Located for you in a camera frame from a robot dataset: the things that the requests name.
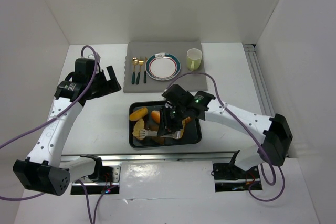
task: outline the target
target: mug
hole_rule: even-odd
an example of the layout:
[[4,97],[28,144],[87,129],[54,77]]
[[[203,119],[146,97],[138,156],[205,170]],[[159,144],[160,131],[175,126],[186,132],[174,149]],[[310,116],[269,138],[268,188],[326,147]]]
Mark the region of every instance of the mug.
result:
[[202,51],[197,48],[189,49],[187,52],[187,67],[190,71],[197,70],[202,62]]

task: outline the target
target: red wire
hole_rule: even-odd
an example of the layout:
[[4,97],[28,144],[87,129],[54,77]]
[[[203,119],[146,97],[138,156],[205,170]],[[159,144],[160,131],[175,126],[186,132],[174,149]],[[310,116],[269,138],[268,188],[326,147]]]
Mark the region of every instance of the red wire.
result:
[[245,186],[250,185],[250,184],[254,183],[254,181],[256,181],[256,177],[253,175],[253,173],[251,173],[251,172],[248,172],[248,173],[253,178],[253,181],[247,181],[247,174],[246,174],[246,179],[245,179],[246,180],[246,185]]
[[110,180],[110,186],[112,186],[112,181],[111,181],[111,176],[109,173],[107,173],[107,175],[109,176],[109,180]]
[[105,181],[105,186],[104,186],[104,189],[103,191],[105,191],[105,188],[107,187],[107,181],[108,181],[108,177],[104,174],[105,178],[106,178],[106,181]]

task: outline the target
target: gold spoon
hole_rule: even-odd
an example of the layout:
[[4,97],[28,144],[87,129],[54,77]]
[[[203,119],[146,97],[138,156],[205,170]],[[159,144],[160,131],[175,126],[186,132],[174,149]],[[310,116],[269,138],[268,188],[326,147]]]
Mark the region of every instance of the gold spoon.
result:
[[132,75],[132,84],[135,84],[135,67],[139,63],[139,60],[137,58],[132,59],[132,64],[134,65],[134,71]]

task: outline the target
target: silver fork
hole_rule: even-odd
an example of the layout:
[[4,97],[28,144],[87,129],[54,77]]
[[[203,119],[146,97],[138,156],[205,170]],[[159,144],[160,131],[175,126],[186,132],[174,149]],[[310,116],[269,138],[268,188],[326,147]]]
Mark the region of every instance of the silver fork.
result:
[[[157,131],[148,131],[146,129],[141,129],[139,133],[140,138],[145,138],[147,136],[157,136],[158,132]],[[176,131],[174,134],[168,134],[168,135],[163,135],[162,137],[171,137],[174,139],[180,139],[181,132]]]

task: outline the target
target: black tray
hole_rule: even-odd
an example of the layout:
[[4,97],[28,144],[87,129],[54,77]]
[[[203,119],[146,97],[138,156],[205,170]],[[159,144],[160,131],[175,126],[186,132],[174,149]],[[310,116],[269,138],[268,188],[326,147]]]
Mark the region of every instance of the black tray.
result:
[[[148,115],[144,117],[145,127],[148,128],[149,125],[157,125],[151,117],[151,112],[153,110],[160,110],[160,107],[165,105],[165,101],[151,101],[151,102],[136,102],[130,106],[130,113],[132,114],[135,110],[147,107]],[[199,119],[194,119],[188,123],[184,129],[184,133],[181,139],[165,138],[164,144],[160,145],[150,137],[146,137],[144,140],[138,140],[132,135],[133,128],[136,122],[130,121],[129,123],[129,143],[133,148],[149,148],[149,147],[162,147],[162,146],[172,146],[172,145],[182,145],[182,144],[197,144],[202,139],[201,127]]]

